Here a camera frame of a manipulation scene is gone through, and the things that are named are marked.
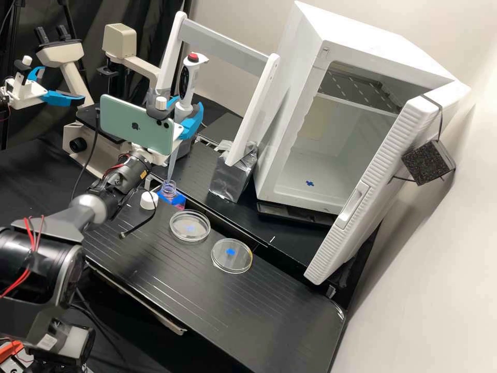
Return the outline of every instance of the wire strap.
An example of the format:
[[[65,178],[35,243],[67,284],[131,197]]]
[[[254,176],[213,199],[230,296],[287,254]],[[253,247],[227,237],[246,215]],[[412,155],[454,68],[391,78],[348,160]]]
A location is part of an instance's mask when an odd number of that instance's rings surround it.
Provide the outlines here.
[[[440,111],[440,124],[438,125],[438,136],[436,137],[436,141],[438,142],[440,140],[440,134],[442,133],[442,123],[444,122],[444,108],[438,102],[432,100],[431,98],[429,98],[428,96],[425,96],[424,94],[422,94],[421,97],[424,98],[425,100],[431,102]]]

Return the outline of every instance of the black backdrop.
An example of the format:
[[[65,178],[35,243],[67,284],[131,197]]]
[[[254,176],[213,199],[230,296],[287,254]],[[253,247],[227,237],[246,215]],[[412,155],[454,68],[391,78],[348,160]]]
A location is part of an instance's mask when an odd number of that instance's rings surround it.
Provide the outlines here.
[[[0,15],[12,0],[0,0]],[[93,100],[98,101],[107,91],[107,79],[100,76],[96,68],[105,65],[105,54],[101,49],[104,26],[122,22],[137,32],[137,55],[154,65],[159,65],[171,30],[175,13],[181,9],[183,0],[69,0],[71,15],[78,38],[83,40],[83,57]],[[62,7],[57,0],[26,0],[21,8],[16,36],[15,58],[28,54],[33,58],[32,67],[41,65],[35,56],[38,40],[33,32],[43,26],[51,41],[58,40],[55,27],[66,25]],[[5,46],[3,32],[0,42]],[[12,66],[5,65],[0,55],[3,78],[13,73]],[[68,91],[59,69],[46,68],[42,84],[47,89]],[[148,81],[138,74],[128,77],[127,96],[141,104],[148,88]],[[40,104],[31,108],[13,111],[9,121],[8,147],[31,140],[49,131],[62,131],[62,127],[74,121],[74,108],[61,108]]]

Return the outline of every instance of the black table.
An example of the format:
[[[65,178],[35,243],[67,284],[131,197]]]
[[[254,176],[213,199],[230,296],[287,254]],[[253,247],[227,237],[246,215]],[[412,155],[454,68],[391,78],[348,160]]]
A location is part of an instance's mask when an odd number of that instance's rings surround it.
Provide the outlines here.
[[[0,225],[65,208],[79,169],[62,150],[43,139],[0,153],[0,203],[4,207]],[[79,191],[92,181],[92,176],[83,175]],[[133,211],[136,201],[130,205],[114,222],[87,234],[89,260],[122,288],[183,324],[188,332],[178,338],[196,338],[202,346],[209,346],[228,364],[219,371],[328,370],[345,323],[333,302],[257,257],[257,248],[253,268],[247,273],[233,277],[220,272],[208,258],[211,241],[196,251],[171,240],[166,227],[173,208],[168,205],[134,236],[119,241],[117,231],[143,218],[142,211]],[[211,236],[210,240],[222,237],[217,232]],[[113,312],[126,314],[130,309]],[[159,329],[167,332],[164,340],[176,338],[169,330]],[[137,333],[132,342],[141,346],[147,338]],[[196,352],[189,353],[186,359]]]

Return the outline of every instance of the black wire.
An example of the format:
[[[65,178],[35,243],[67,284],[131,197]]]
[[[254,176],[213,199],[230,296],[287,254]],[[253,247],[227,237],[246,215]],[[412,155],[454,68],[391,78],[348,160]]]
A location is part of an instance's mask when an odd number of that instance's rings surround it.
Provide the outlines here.
[[[73,39],[77,39],[78,37],[76,36],[76,29],[74,27],[74,22],[72,21],[71,12],[69,10],[69,6],[67,5],[67,2],[59,2],[59,4],[61,4],[62,8],[64,9],[64,15],[66,16],[67,26],[69,27],[69,33],[71,34],[71,37]],[[86,69],[84,68],[83,58],[80,58],[78,60],[78,70],[83,78],[83,81],[84,81],[84,84],[86,85],[86,88],[88,88],[88,91],[89,91],[90,84],[88,83],[88,77],[86,76]]]
[[[425,96],[424,94],[421,95],[422,98],[424,98],[425,100],[431,102],[433,105],[435,105],[439,111],[440,111],[440,124],[438,125],[438,135],[436,137],[436,142],[439,142],[440,141],[440,135],[442,134],[442,124],[444,122],[444,108],[442,105],[440,105],[438,102],[432,100],[431,98],[429,98],[428,96]],[[392,179],[399,179],[399,180],[404,180],[404,181],[412,181],[412,182],[416,182],[415,180],[412,180],[412,179],[406,179],[406,178],[401,178],[401,177],[398,177],[398,176],[392,176]]]
[[[10,14],[10,12],[12,12],[12,8],[14,7],[15,2],[16,2],[16,0],[12,0],[12,4],[10,4],[10,7],[7,10],[7,13],[5,13],[4,20],[2,21],[2,25],[0,26],[0,36],[2,35],[2,31],[4,30],[5,21],[7,21],[7,18],[9,18],[9,14]]]
[[[128,370],[129,368],[124,366],[124,365],[121,365],[121,364],[117,364],[115,361],[109,359],[109,358],[105,358],[103,356],[95,356],[95,355],[91,355],[91,358],[93,360],[96,360],[98,362],[101,362],[101,363],[105,363],[105,364],[108,364],[114,368],[119,368],[119,369],[125,369],[125,370]],[[134,373],[162,373],[164,372],[163,369],[158,369],[158,368],[153,368],[153,367],[141,367],[140,370],[138,370],[137,368],[133,367],[133,372]]]
[[[416,182],[416,180],[413,180],[413,179],[406,179],[406,178],[401,178],[399,176],[392,176],[392,179],[399,179],[399,180],[404,180],[404,181],[412,181],[412,182]]]
[[[133,228],[128,229],[127,231],[119,233],[118,237],[121,238],[121,239],[125,238],[128,234],[133,233],[137,229],[143,227],[145,224],[147,224],[149,221],[151,221],[154,218],[154,216],[155,216],[155,212],[157,211],[157,205],[155,204],[154,196],[153,196],[153,194],[149,190],[147,190],[145,188],[142,188],[142,190],[145,190],[146,192],[148,192],[150,194],[150,198],[152,199],[152,203],[154,204],[154,212],[148,218],[146,218],[145,220],[143,220],[140,224],[135,225]]]
[[[84,304],[84,306],[86,307],[86,309],[83,309],[87,312],[90,313],[91,317],[93,317],[98,323],[100,323],[100,325],[105,329],[107,330],[109,333],[112,333],[115,337],[117,337],[118,339],[121,339],[120,336],[115,332],[113,331],[112,329],[110,329],[97,315],[95,312],[93,312],[93,309],[90,307],[90,304],[86,301],[86,299],[83,297],[83,294],[81,294],[80,290],[78,288],[76,288],[76,295],[81,299],[81,302]]]
[[[444,122],[444,108],[442,105],[440,105],[438,102],[432,100],[428,96],[425,96],[422,94],[421,97],[424,98],[425,100],[431,102],[440,111],[440,124],[438,125],[438,136],[436,137],[436,141],[438,142],[440,140],[440,134],[442,133],[442,123]]]
[[[92,149],[90,151],[90,155],[88,156],[88,159],[86,160],[83,168],[81,169],[81,172],[79,173],[78,178],[76,179],[76,182],[74,184],[74,188],[72,189],[71,193],[71,200],[74,198],[74,193],[76,192],[76,188],[78,187],[79,181],[81,180],[81,177],[83,176],[84,171],[88,167],[88,163],[90,163],[90,160],[92,159],[93,152],[95,151],[95,146],[97,145],[97,138],[98,138],[98,132],[100,131],[100,114],[99,114],[99,109],[96,109],[97,117],[96,117],[96,122],[95,122],[95,136],[93,137],[93,145]]]
[[[121,352],[121,350],[116,346],[116,344],[112,341],[112,339],[109,337],[109,335],[107,334],[107,331],[104,329],[104,326],[103,324],[101,324],[98,320],[97,317],[94,317],[93,316],[93,313],[92,312],[89,312],[88,310],[85,310],[84,308],[80,307],[80,306],[77,306],[75,304],[71,304],[70,307],[72,309],[75,309],[75,310],[78,310],[80,311],[82,314],[84,314],[86,317],[88,317],[94,324],[95,326],[98,328],[98,330],[102,333],[102,335],[105,337],[105,339],[110,343],[110,345],[112,346],[112,348],[114,348],[115,352],[117,353],[117,355],[122,359],[123,363],[126,364],[126,366],[128,367],[128,370],[129,369],[129,365],[128,365],[128,361],[126,360],[126,358],[124,357],[123,353]]]

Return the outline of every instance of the robotic arm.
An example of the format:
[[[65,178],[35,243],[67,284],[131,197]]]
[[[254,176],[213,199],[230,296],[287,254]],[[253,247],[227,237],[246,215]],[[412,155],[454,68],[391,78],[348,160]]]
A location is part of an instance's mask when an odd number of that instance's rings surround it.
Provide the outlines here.
[[[23,220],[0,228],[0,287],[6,289],[20,274],[30,271],[24,282],[0,295],[0,336],[20,340],[35,358],[32,371],[49,365],[65,365],[74,372],[90,354],[95,333],[90,328],[70,325],[60,317],[69,307],[83,271],[82,232],[112,220],[141,185],[151,163],[142,154],[122,154],[118,163],[69,207],[42,220]],[[31,231],[41,232],[33,251]],[[38,366],[37,362],[50,362]]]

